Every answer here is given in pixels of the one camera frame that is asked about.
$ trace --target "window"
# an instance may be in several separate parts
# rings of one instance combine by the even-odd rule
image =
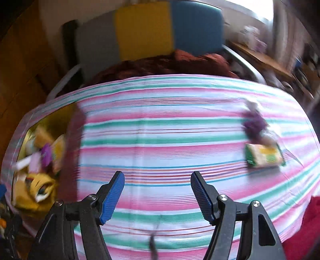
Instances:
[[[273,0],[226,0],[241,5],[254,12],[257,16],[269,21],[273,20]]]

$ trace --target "purple flower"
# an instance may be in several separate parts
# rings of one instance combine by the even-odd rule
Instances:
[[[41,165],[43,168],[48,167],[52,162],[52,149],[51,146],[46,143],[41,149]]]

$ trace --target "red cloth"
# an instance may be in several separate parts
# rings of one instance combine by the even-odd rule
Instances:
[[[311,197],[300,230],[282,243],[287,260],[303,259],[320,238],[320,197]]]
[[[175,50],[169,55],[123,61],[99,72],[86,86],[130,77],[165,74],[205,74],[239,78],[230,71],[228,62],[219,54],[195,57],[188,52]]]

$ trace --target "yellow package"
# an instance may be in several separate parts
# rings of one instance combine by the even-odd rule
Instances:
[[[285,161],[278,145],[246,144],[245,155],[252,167],[285,166]]]

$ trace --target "chair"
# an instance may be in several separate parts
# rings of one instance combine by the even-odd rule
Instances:
[[[81,70],[84,81],[125,60],[169,54],[181,49],[195,56],[224,51],[232,56],[253,81],[263,76],[245,59],[223,45],[221,9],[196,1],[160,1],[135,4],[96,17],[76,30],[79,64],[53,88],[54,99]]]

